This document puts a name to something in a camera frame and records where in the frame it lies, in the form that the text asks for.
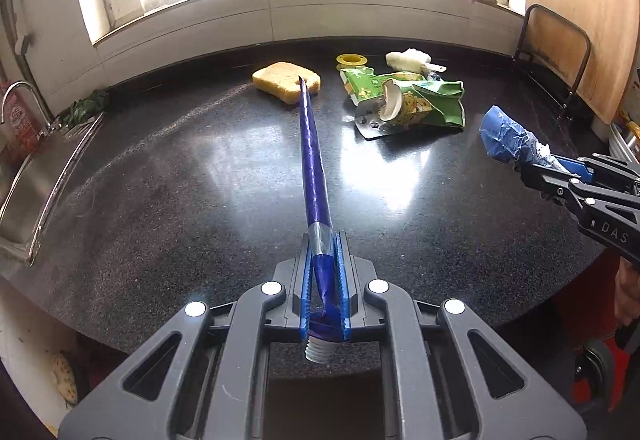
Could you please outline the person's right hand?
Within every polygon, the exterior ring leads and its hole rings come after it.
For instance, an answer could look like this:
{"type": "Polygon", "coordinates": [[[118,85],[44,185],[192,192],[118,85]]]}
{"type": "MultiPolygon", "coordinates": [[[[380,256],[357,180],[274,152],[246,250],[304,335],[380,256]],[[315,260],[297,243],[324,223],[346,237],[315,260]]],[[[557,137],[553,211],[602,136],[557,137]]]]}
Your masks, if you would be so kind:
{"type": "Polygon", "coordinates": [[[620,325],[630,325],[640,315],[639,272],[625,258],[615,276],[614,315],[620,325]]]}

